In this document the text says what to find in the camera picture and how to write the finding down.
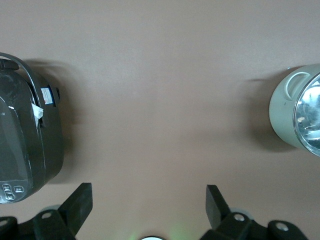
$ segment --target rice cooker handle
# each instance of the rice cooker handle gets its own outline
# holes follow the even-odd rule
[[[285,98],[291,101],[301,84],[303,84],[304,80],[309,76],[310,73],[304,71],[296,72],[290,76],[284,84]]]
[[[38,83],[38,81],[34,81],[33,79],[37,79],[34,72],[31,70],[31,68],[24,62],[22,61],[21,59],[17,58],[16,56],[13,56],[13,55],[10,55],[10,54],[7,54],[7,53],[3,53],[3,52],[0,52],[0,57],[5,57],[7,59],[10,59],[12,61],[14,61],[15,63],[17,63],[19,66],[22,67],[22,69],[27,73],[28,77],[29,77],[29,80],[30,80],[30,83],[34,89],[34,91],[36,93],[41,93],[41,88],[40,88],[40,85]],[[35,105],[37,105],[38,107],[42,108],[42,109],[45,109],[45,100],[44,100],[44,96],[42,94],[35,94],[35,98],[34,98],[34,101],[35,101]],[[42,127],[45,127],[46,126],[46,122],[45,119],[46,119],[46,114],[43,113],[43,117],[42,117]]]

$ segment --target black rice cooker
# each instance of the black rice cooker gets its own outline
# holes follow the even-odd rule
[[[64,150],[59,90],[21,59],[0,57],[0,204],[7,204],[55,177]]]

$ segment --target metal screw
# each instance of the metal screw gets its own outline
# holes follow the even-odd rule
[[[0,221],[0,227],[6,225],[8,223],[8,220],[2,220]]]
[[[242,215],[239,214],[239,213],[235,214],[233,217],[234,217],[235,220],[237,220],[237,221],[239,221],[239,222],[243,222],[243,221],[245,220],[245,217],[242,216]]]
[[[41,216],[41,218],[42,219],[48,219],[48,218],[50,218],[51,217],[51,212],[46,212],[46,213],[44,213],[42,216]]]
[[[277,229],[279,229],[279,230],[281,230],[281,231],[289,231],[289,228],[288,228],[288,226],[287,225],[285,225],[284,223],[282,223],[282,222],[277,222],[276,224],[275,224],[275,226],[276,226],[276,228]]]

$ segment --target label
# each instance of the label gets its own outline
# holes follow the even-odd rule
[[[41,88],[41,91],[42,91],[42,95],[43,95],[43,99],[44,99],[44,104],[53,104],[54,101],[53,101],[53,98],[52,98],[52,95],[51,95],[51,90],[49,87],[43,87]]]

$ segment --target brown floor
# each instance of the brown floor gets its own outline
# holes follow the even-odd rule
[[[28,220],[82,182],[94,207],[79,240],[198,240],[206,185],[266,226],[320,235],[320,161],[269,123],[277,84],[320,63],[317,1],[15,0],[2,52],[60,87],[65,163],[39,192],[0,205]]]

